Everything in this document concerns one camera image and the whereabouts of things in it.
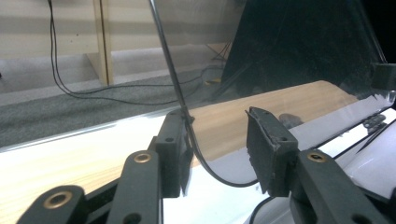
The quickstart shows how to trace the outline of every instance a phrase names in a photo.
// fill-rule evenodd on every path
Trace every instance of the bolt hole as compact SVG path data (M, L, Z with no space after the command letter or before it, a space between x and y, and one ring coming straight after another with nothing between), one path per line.
M323 157L322 155L316 153L316 152L311 152L308 154L308 159L311 161L315 161L315 162L325 162L326 158Z
M49 203L52 205L55 205L55 204L64 202L64 200L66 200L66 195L60 194L60 195L56 195L55 197L51 198L49 200Z
M316 161L322 161L323 160L323 158L321 156L316 155L316 154L310 155L310 157L312 159L316 160Z
M132 213L126 216L123 220L123 224L139 224L142 220L142 217L137 213Z
M353 215L352 220L357 224L372 224L370 219L360 214Z

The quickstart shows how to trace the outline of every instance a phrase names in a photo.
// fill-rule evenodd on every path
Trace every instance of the black cable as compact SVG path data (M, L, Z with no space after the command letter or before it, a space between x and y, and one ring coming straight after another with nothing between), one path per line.
M256 219L257 214L259 213L260 209L266 204L269 203L271 200L273 200L273 197L269 197L266 198L264 200L262 200L262 202L260 202L259 204L257 204L257 206L254 208L253 212L251 213L250 216L250 221L248 222L248 224L254 224L254 219Z
M215 56L212 58L212 60L224 60L225 53L227 52L228 47L231 45L231 42L227 43L224 48Z
M49 2L49 10L50 10L50 42L51 42L51 65L52 65L52 75L54 78L54 81L56 83L56 85L59 87L59 89L61 91L63 91L65 94L74 97L74 98L78 98L78 99L102 99L102 100L110 100L110 101L116 101L116 102L120 102L120 103L125 103L125 104L131 104L131 105L167 105L167 104L171 104L174 102L177 102L177 100L172 100L172 101L168 101L168 102L163 102L163 103L136 103L136 102L128 102L128 101L123 101L123 100L119 100L119 99L114 99L114 98L108 98L108 97L94 97L94 96L90 96L90 97L84 97L84 96L80 96L85 95L85 94L93 94L93 93L97 93L99 91L107 91L110 89L117 89L117 88L130 88L130 87L173 87L173 84L162 84L162 85L154 85L154 84L141 84L141 85L122 85L122 86L113 86L113 87L107 87L107 88L103 88L100 90L95 90L95 91L82 91L82 92L75 92L75 91L71 91L69 90L63 83L60 73L59 73L59 69L58 69L58 48L57 48L57 39L56 39L56 30L55 30L55 22L54 22L54 18L53 18L53 7L52 7L52 1L48 0ZM200 77L195 77L191 80L185 81L185 82L180 82L180 84L187 84L190 82L193 82L194 80L198 79Z

